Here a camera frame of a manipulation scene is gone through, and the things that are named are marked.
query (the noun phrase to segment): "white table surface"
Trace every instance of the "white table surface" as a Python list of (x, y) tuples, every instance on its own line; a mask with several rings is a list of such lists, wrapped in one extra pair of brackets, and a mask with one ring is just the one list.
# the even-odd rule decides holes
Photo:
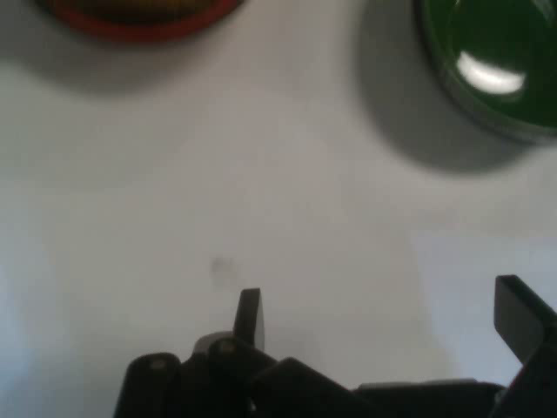
[(557, 305), (557, 150), (455, 110), (407, 1), (251, 0), (150, 48), (2, 7), (1, 416), (111, 416), (244, 287), (271, 355), (348, 387), (516, 373), (494, 278)]

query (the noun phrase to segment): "small stain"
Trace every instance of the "small stain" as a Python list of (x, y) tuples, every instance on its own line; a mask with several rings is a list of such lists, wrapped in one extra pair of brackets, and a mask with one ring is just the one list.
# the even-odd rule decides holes
[(211, 262), (211, 276), (216, 288), (237, 290), (242, 287), (238, 264), (232, 258), (215, 257)]
[(155, 359), (150, 364), (151, 370), (159, 371), (166, 368), (166, 361), (164, 359)]

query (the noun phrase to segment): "green container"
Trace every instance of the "green container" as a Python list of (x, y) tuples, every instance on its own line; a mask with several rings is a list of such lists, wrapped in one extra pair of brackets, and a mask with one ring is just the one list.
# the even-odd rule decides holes
[(416, 0), (434, 69), (482, 124), (557, 139), (557, 0)]

